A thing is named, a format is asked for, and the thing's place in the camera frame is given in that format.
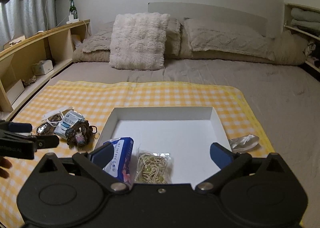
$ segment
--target blue plastic package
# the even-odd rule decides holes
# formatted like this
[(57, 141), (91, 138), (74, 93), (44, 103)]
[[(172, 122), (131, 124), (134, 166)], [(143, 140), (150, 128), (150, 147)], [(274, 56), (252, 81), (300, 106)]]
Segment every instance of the blue plastic package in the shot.
[(108, 142), (113, 144), (115, 152), (112, 161), (110, 161), (108, 165), (103, 168), (103, 170), (109, 175), (119, 179), (121, 182), (130, 185), (129, 163), (131, 160), (133, 139), (126, 137), (112, 139)]

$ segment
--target beer bottle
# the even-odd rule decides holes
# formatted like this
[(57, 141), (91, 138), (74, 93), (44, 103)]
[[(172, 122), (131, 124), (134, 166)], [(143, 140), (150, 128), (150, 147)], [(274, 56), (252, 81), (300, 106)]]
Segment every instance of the beer bottle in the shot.
[(70, 0), (70, 14), (73, 15), (74, 19), (78, 18), (77, 8), (75, 7), (75, 2), (73, 0)]

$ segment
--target silver screw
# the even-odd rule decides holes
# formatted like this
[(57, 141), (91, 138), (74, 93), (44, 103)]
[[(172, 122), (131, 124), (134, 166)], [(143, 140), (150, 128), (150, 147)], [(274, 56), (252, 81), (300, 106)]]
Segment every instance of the silver screw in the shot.
[(167, 192), (167, 191), (164, 188), (159, 188), (158, 189), (158, 193), (160, 193), (160, 194), (163, 194), (165, 192)]
[(117, 182), (117, 183), (113, 183), (111, 184), (111, 189), (113, 191), (123, 191), (123, 190), (126, 190), (127, 189), (127, 185), (125, 183), (120, 183), (120, 182)]
[(213, 184), (209, 182), (203, 182), (198, 185), (198, 188), (200, 188), (202, 191), (208, 191), (213, 188)]

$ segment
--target finger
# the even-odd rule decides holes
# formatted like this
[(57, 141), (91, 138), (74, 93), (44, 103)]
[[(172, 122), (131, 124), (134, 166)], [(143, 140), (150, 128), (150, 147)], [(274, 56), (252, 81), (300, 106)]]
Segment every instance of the finger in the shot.
[(0, 177), (2, 178), (8, 178), (10, 177), (9, 173), (6, 172), (4, 169), (0, 168)]
[(4, 167), (4, 168), (11, 168), (12, 167), (12, 164), (10, 161), (8, 161), (7, 159), (5, 158), (0, 158), (0, 167)]

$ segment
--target gingham cloth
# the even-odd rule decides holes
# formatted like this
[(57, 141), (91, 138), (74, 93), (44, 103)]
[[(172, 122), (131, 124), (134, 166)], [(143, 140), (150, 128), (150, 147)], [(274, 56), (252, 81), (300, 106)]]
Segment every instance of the gingham cloth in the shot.
[[(91, 125), (97, 126), (98, 131), (102, 130), (114, 107), (214, 107), (228, 138), (250, 133), (260, 137), (259, 145), (250, 152), (253, 157), (265, 157), (274, 152), (241, 91), (230, 86), (177, 82), (102, 84), (59, 81), (42, 90), (14, 121), (29, 122), (36, 127), (45, 113), (64, 106), (73, 106)], [(98, 135), (90, 150), (94, 148), (97, 138)], [(70, 150), (62, 141), (55, 149), (38, 150), (35, 160), (10, 159), (13, 164), (9, 170), (10, 178), (0, 179), (0, 218), (7, 228), (23, 224), (16, 197), (31, 171), (47, 152), (54, 152), (58, 157), (70, 157), (76, 149)]]

